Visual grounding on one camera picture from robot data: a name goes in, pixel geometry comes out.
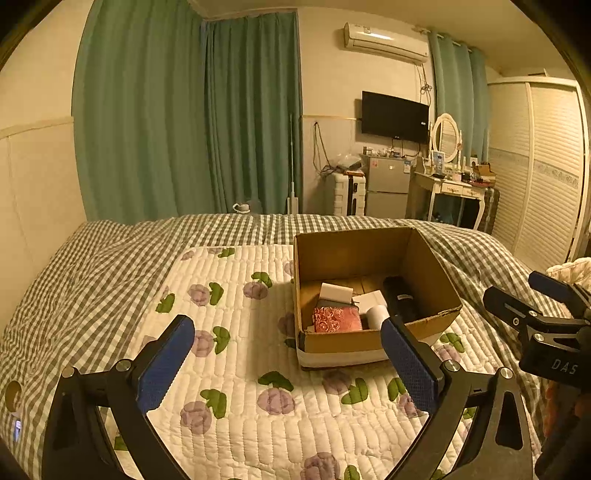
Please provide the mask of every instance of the white suitcase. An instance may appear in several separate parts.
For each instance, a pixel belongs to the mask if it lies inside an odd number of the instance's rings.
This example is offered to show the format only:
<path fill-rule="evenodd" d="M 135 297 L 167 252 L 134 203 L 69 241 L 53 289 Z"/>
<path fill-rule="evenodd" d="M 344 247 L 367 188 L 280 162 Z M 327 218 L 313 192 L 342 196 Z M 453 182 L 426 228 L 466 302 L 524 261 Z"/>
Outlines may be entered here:
<path fill-rule="evenodd" d="M 326 178 L 326 213 L 365 215 L 365 177 L 332 173 Z"/>

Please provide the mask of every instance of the wardrobe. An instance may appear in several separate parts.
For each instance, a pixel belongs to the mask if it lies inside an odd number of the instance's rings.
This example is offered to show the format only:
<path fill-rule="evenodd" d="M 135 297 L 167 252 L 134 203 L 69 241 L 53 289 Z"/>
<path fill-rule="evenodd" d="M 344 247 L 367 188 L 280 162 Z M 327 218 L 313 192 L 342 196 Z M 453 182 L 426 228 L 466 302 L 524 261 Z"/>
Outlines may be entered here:
<path fill-rule="evenodd" d="M 492 235 L 533 270 L 571 261 L 589 235 L 589 135 L 573 80 L 489 83 L 489 161 L 501 192 Z"/>

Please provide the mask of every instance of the mop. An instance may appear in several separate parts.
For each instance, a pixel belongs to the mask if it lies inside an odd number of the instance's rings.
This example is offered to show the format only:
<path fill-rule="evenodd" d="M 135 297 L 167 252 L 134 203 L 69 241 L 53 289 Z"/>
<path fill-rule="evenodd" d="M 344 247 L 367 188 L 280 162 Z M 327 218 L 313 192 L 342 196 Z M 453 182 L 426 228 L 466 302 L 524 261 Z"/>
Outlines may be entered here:
<path fill-rule="evenodd" d="M 295 215 L 299 211 L 298 198 L 296 197 L 296 186 L 294 183 L 294 134 L 293 134 L 293 115 L 290 113 L 290 177 L 291 191 L 287 197 L 287 214 Z"/>

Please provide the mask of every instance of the gingham bedspread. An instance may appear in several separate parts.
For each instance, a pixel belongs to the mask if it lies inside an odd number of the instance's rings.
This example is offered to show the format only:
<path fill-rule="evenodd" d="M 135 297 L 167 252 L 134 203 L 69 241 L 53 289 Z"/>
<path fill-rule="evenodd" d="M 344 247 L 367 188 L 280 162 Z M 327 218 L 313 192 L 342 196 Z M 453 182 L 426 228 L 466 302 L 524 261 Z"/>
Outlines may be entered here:
<path fill-rule="evenodd" d="M 317 215 L 197 215 L 135 226 L 90 222 L 60 248 L 27 290 L 0 346 L 2 388 L 22 385 L 22 433 L 12 439 L 14 417 L 0 406 L 0 434 L 27 474 L 40 479 L 44 426 L 61 370 L 110 368 L 124 356 L 139 321 L 179 253 L 197 246 L 290 244 L 300 232 L 410 225 L 425 237 L 462 298 L 456 320 L 472 331 L 471 345 L 491 368 L 519 372 L 516 336 L 482 306 L 482 294 L 498 285 L 545 314 L 558 315 L 552 300 L 532 291 L 529 271 L 491 236 L 418 220 Z M 543 396 L 536 377 L 518 376 L 539 445 Z"/>

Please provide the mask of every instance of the air conditioner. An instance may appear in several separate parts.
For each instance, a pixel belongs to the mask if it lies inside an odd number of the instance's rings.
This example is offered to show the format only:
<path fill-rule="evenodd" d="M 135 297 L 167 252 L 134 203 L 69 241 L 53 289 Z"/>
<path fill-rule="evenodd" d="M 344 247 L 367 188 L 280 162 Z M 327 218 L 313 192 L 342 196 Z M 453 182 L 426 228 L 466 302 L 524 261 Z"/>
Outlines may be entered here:
<path fill-rule="evenodd" d="M 386 54 L 416 64 L 425 63 L 429 56 L 426 40 L 349 23 L 345 24 L 345 48 Z"/>

